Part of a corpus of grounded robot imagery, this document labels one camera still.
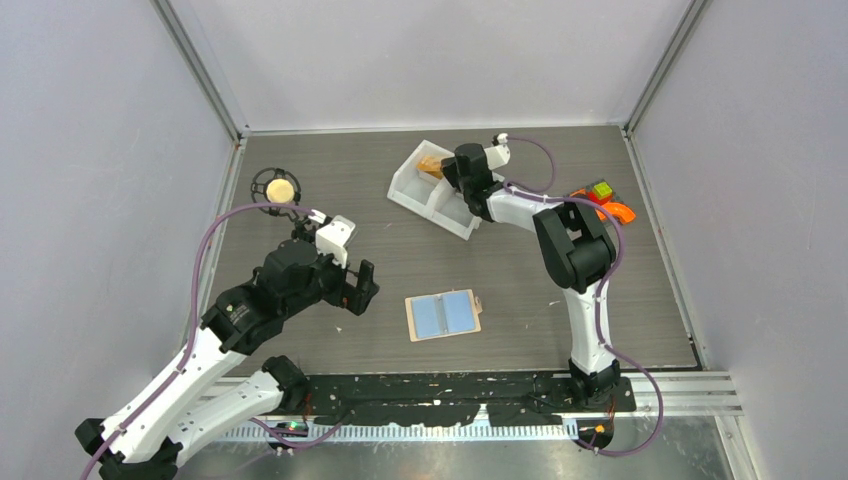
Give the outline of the beige card holder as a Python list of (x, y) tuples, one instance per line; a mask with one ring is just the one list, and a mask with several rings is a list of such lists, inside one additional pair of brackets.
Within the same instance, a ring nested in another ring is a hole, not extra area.
[(482, 304), (471, 289), (407, 297), (404, 300), (411, 342), (481, 331)]

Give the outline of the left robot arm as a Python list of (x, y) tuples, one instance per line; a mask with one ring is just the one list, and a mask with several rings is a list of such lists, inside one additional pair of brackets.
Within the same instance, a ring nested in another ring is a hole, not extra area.
[(76, 428), (92, 457), (82, 476), (172, 479), (196, 453), (249, 419), (275, 409), (298, 412), (309, 383), (284, 355), (268, 358), (230, 391), (207, 402), (201, 397), (305, 309), (326, 303), (363, 314), (379, 291), (374, 270), (362, 260), (352, 272), (304, 240), (282, 242), (250, 280), (217, 297), (181, 353), (136, 398)]

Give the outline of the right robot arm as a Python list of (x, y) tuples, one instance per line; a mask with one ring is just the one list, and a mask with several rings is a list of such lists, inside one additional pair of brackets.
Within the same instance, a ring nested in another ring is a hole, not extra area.
[(568, 309), (570, 396), (580, 408), (596, 410), (621, 377), (607, 305), (609, 280), (623, 250), (621, 233), (608, 231), (603, 222), (611, 213), (586, 197), (548, 196), (497, 179), (495, 169), (509, 158), (504, 143), (467, 143), (441, 160), (440, 171), (472, 215), (535, 234), (547, 274)]

